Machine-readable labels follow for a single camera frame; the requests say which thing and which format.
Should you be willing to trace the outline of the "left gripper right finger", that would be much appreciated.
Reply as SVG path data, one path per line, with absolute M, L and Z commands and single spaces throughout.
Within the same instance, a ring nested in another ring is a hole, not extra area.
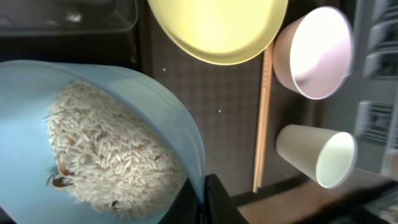
M 248 224 L 216 174 L 205 178 L 205 216 L 209 224 Z

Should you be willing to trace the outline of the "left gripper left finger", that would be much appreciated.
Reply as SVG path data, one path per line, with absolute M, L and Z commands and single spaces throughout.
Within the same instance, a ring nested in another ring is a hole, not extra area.
M 158 224 L 200 224 L 201 207 L 189 179 Z

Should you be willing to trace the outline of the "yellow plate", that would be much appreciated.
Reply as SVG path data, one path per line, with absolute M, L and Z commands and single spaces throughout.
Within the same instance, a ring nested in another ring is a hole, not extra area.
M 149 0 L 162 30 L 183 51 L 214 65 L 256 57 L 274 40 L 288 0 Z

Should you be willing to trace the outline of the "light blue bowl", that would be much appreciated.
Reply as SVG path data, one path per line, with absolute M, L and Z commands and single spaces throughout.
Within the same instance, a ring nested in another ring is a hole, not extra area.
M 55 171 L 44 121 L 49 104 L 70 82 L 84 80 L 142 116 L 184 165 L 204 206 L 205 150 L 182 102 L 159 82 L 122 67 L 14 60 L 1 64 L 1 208 L 16 223 L 117 223 L 46 184 Z

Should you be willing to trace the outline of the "leftover cooked rice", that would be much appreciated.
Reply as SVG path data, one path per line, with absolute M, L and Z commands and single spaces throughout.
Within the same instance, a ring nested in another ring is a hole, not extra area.
M 146 121 L 87 82 L 65 86 L 45 122 L 58 178 L 93 210 L 145 218 L 170 206 L 187 179 L 178 157 Z

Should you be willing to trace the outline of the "pale green cup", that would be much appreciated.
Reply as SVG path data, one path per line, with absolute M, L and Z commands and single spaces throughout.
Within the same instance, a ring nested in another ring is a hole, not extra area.
M 283 159 L 326 189 L 342 184 L 357 158 L 357 142 L 347 132 L 290 124 L 277 136 Z

